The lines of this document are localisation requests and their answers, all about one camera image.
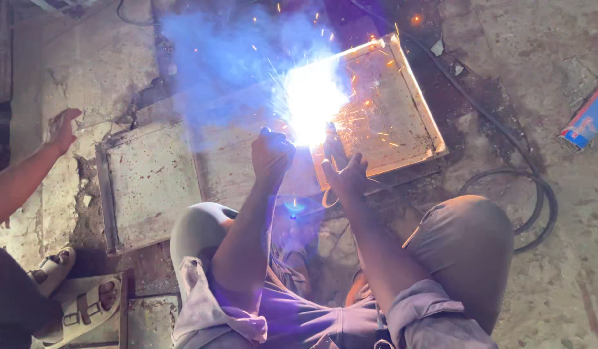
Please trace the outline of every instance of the welding smoke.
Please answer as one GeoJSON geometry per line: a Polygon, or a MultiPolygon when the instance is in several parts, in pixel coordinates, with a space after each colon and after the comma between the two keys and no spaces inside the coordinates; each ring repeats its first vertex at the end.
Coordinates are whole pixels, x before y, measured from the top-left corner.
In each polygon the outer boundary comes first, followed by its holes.
{"type": "MultiPolygon", "coordinates": [[[[293,105],[300,105],[302,114],[316,110],[306,108],[309,99],[289,101],[292,88],[286,84],[293,79],[309,83],[305,75],[289,71],[340,51],[330,40],[330,29],[314,23],[318,8],[291,14],[253,3],[216,4],[218,9],[189,6],[180,15],[161,18],[163,36],[174,45],[179,89],[188,94],[187,122],[237,126],[254,122],[250,117],[257,112],[289,119],[293,105]]],[[[336,90],[344,90],[336,78],[337,65],[320,69],[336,90]]],[[[341,96],[333,98],[336,104],[344,102],[341,96]]]]}

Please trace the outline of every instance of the gray shorts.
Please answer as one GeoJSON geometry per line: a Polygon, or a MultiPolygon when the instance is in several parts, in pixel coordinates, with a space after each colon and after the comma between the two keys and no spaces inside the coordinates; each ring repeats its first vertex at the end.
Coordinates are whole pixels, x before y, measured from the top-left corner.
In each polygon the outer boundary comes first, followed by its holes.
{"type": "MultiPolygon", "coordinates": [[[[172,230],[174,269],[191,256],[200,258],[206,270],[236,215],[213,202],[189,207],[172,230]]],[[[405,245],[450,298],[463,303],[466,316],[490,334],[512,258],[512,228],[504,211],[480,196],[448,200],[428,211],[405,245]]],[[[301,274],[271,257],[259,308],[268,338],[259,347],[309,348],[324,334],[340,348],[373,347],[377,312],[369,292],[354,305],[332,308],[301,297],[303,283],[301,274]]],[[[180,280],[179,286],[185,299],[180,280]]]]}

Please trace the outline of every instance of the welder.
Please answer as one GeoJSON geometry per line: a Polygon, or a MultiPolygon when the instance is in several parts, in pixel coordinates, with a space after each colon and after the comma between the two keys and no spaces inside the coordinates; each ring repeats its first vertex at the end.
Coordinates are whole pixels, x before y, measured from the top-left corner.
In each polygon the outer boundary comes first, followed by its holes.
{"type": "Polygon", "coordinates": [[[171,255],[183,305],[175,348],[497,347],[490,334],[513,249],[502,209],[480,196],[442,202],[401,246],[367,204],[362,155],[340,172],[325,160],[360,263],[344,307],[317,305],[307,299],[304,246],[271,253],[275,199],[294,155],[285,134],[263,128],[241,210],[204,202],[175,223],[171,255]]]}

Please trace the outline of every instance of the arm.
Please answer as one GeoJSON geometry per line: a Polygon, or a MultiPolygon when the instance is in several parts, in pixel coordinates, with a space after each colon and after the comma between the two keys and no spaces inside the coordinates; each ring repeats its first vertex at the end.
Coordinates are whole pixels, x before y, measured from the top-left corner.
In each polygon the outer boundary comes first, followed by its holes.
{"type": "Polygon", "coordinates": [[[0,172],[0,224],[34,193],[56,160],[75,141],[70,121],[79,115],[78,109],[66,109],[56,116],[52,122],[57,126],[54,137],[32,155],[0,172]]]}
{"type": "Polygon", "coordinates": [[[211,264],[211,290],[218,301],[223,300],[222,306],[258,313],[269,262],[275,198],[294,155],[295,146],[286,135],[266,127],[252,143],[256,182],[211,264]]]}
{"type": "Polygon", "coordinates": [[[377,222],[365,201],[366,168],[361,153],[354,155],[340,172],[325,160],[323,171],[340,198],[357,241],[362,269],[379,306],[387,312],[396,296],[416,282],[432,279],[423,266],[377,222]]]}

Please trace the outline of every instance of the rust stain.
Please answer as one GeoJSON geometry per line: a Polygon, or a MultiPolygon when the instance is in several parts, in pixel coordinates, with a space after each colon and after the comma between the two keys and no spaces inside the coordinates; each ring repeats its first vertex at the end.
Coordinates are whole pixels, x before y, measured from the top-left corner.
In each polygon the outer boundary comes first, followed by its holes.
{"type": "Polygon", "coordinates": [[[588,326],[590,326],[590,331],[594,332],[596,339],[598,339],[598,317],[592,307],[590,292],[588,292],[588,287],[583,280],[577,280],[577,285],[579,285],[579,290],[582,292],[583,307],[586,309],[586,315],[588,315],[588,326]]]}

